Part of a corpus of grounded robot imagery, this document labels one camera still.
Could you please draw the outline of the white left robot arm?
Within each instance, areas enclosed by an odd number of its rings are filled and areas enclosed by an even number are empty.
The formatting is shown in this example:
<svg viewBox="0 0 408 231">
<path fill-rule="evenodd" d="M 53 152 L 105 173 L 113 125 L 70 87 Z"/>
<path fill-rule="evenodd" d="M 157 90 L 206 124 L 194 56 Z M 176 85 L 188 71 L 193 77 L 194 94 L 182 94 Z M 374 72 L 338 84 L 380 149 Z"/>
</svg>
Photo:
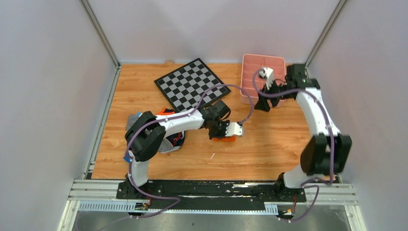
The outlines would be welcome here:
<svg viewBox="0 0 408 231">
<path fill-rule="evenodd" d="M 156 153 L 177 151 L 189 130 L 208 130 L 210 140 L 235 141 L 243 134 L 241 123 L 231 122 L 231 110 L 222 101 L 176 113 L 164 109 L 154 115 L 150 111 L 131 115 L 133 123 L 125 133 L 124 160 L 129 164 L 126 180 L 119 184 L 118 199 L 141 199 L 147 194 L 148 168 Z"/>
</svg>

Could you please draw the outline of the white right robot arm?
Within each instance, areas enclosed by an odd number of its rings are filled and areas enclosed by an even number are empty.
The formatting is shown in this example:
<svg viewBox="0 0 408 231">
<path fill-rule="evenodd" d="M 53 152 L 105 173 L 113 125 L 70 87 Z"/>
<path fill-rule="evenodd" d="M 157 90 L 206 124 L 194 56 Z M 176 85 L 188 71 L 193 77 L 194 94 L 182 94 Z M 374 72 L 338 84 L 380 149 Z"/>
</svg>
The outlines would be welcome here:
<svg viewBox="0 0 408 231">
<path fill-rule="evenodd" d="M 275 79 L 270 67 L 256 70 L 252 77 L 253 84 L 258 78 L 265 82 L 261 89 L 256 89 L 258 101 L 254 109 L 268 112 L 279 101 L 294 99 L 302 109 L 310 132 L 299 165 L 279 176 L 275 195 L 281 201 L 287 201 L 294 189 L 308 183 L 333 184 L 335 174 L 345 167 L 352 145 L 351 137 L 343 135 L 331 119 L 318 81 L 307 76 L 303 64 L 292 64 L 287 70 L 284 80 Z"/>
</svg>

